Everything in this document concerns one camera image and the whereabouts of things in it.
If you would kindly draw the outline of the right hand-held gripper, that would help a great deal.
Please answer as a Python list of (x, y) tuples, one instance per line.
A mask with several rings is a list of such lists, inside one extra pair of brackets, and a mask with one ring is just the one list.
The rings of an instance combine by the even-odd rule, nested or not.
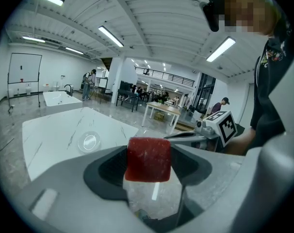
[[(231, 111), (218, 111), (197, 122), (196, 132), (201, 137), (194, 142), (194, 148), (223, 152), (225, 146), (237, 134), (237, 127)], [(180, 132), (164, 137), (171, 142), (191, 142), (196, 139), (195, 132)]]

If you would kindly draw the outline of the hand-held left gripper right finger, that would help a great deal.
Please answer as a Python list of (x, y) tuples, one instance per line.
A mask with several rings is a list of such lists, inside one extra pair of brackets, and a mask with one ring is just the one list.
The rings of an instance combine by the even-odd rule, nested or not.
[(178, 227), (207, 211), (221, 197), (243, 160), (242, 156), (185, 145), (171, 147), (171, 166), (182, 186)]

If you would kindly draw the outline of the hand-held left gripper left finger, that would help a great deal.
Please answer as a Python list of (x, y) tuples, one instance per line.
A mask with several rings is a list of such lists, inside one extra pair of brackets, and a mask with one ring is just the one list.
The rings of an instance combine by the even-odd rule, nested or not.
[(129, 209), (126, 146), (57, 163), (23, 188), (16, 204), (39, 233), (154, 233)]

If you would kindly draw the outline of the red cube block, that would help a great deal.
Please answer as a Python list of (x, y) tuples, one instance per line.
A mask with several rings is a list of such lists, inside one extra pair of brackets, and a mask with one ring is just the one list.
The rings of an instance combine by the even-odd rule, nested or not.
[(131, 182), (166, 182), (171, 172), (171, 143), (163, 138), (132, 137), (124, 178)]

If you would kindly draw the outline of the clear round dish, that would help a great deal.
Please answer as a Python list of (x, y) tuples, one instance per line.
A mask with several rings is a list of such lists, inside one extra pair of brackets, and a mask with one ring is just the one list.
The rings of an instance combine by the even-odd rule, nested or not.
[(95, 131), (88, 131), (81, 135), (78, 140), (78, 148), (84, 154), (100, 150), (101, 138)]

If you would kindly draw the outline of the person's right forearm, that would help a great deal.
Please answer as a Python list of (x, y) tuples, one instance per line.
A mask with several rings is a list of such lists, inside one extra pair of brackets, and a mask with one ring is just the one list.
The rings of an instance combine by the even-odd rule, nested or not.
[(255, 138), (256, 131), (253, 128), (245, 130), (241, 135), (232, 138), (226, 145), (224, 153), (231, 155), (244, 155), (247, 147)]

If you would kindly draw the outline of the wooden table with white legs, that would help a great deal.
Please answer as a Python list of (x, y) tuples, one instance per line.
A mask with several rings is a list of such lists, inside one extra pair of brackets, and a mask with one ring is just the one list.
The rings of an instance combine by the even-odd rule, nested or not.
[(177, 122), (179, 120), (179, 117), (181, 115), (179, 109), (176, 109), (174, 107), (170, 107), (170, 106), (167, 106), (167, 105), (163, 105), (163, 104), (158, 103), (158, 102), (148, 102), (146, 104), (145, 113), (144, 113), (143, 120), (142, 120), (142, 127), (144, 127), (145, 119), (147, 117), (147, 113), (148, 113), (149, 108), (151, 108), (151, 113), (149, 115), (150, 119), (152, 118), (152, 114), (153, 114), (154, 109), (173, 115), (172, 120), (171, 120), (171, 122), (169, 124), (170, 127), (171, 127), (170, 134), (173, 134), (174, 129), (176, 127), (176, 124), (177, 124)]

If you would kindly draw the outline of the group of seated people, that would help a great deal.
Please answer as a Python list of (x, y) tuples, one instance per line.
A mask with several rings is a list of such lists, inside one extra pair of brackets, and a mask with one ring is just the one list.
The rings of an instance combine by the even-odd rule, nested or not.
[(175, 92), (173, 90), (166, 89), (163, 86), (152, 85), (149, 90), (147, 90), (147, 84), (135, 84), (132, 86), (132, 89), (139, 96), (139, 99), (144, 102), (151, 102), (157, 97), (162, 97), (165, 94), (168, 94), (167, 100), (171, 100), (171, 103), (175, 103), (176, 101), (180, 101), (182, 97), (182, 93)]

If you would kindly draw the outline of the black mezzanine railing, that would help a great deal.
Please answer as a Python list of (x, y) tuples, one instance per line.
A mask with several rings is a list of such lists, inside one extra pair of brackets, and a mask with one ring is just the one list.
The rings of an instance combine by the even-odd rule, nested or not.
[(191, 80), (182, 76), (170, 74), (167, 72), (157, 71), (157, 70), (153, 70), (149, 68), (141, 68), (141, 67), (135, 67), (134, 69), (138, 75), (165, 80), (168, 82), (173, 82), (173, 83), (181, 84), (184, 86), (193, 87), (195, 83), (194, 80)]

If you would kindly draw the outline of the black bench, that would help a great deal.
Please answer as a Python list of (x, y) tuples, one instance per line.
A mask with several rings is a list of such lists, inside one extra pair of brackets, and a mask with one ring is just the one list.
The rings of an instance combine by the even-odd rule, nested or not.
[(121, 105), (124, 103), (130, 104), (131, 105), (131, 111), (133, 112), (134, 110), (137, 111), (138, 109), (138, 104), (139, 104), (139, 96), (136, 93), (132, 93), (130, 91), (118, 89), (117, 91), (117, 100), (115, 105), (118, 105), (118, 102), (121, 102)]

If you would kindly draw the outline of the white marble table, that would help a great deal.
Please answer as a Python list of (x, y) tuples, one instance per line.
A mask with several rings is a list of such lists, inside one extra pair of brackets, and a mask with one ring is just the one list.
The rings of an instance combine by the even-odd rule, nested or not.
[(100, 150), (105, 150), (126, 145), (138, 129), (89, 107), (25, 121), (22, 142), (30, 180), (59, 162), (86, 155), (79, 150), (78, 140), (88, 131), (100, 135)]

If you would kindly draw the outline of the black cartoon print shirt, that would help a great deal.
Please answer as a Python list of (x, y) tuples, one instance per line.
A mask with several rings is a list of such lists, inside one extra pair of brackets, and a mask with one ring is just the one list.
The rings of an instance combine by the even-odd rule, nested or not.
[(294, 59), (294, 32), (286, 18), (281, 18), (274, 35), (269, 38), (254, 69), (254, 109), (250, 122), (256, 131), (248, 150), (263, 146), (269, 139), (285, 131), (283, 123), (269, 99)]

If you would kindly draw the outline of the white bathtub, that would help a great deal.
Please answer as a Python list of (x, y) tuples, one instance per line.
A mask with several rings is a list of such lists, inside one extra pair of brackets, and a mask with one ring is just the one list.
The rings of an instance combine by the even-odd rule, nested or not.
[(44, 92), (43, 96), (48, 115), (82, 108), (82, 101), (65, 91)]

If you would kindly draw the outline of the whiteboard on wheeled stand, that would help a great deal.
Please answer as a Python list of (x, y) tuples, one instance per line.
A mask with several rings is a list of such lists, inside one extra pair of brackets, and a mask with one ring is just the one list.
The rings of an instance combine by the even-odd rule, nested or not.
[(13, 52), (10, 56), (7, 74), (8, 114), (14, 105), (10, 99), (16, 97), (39, 96), (39, 78), (42, 55)]

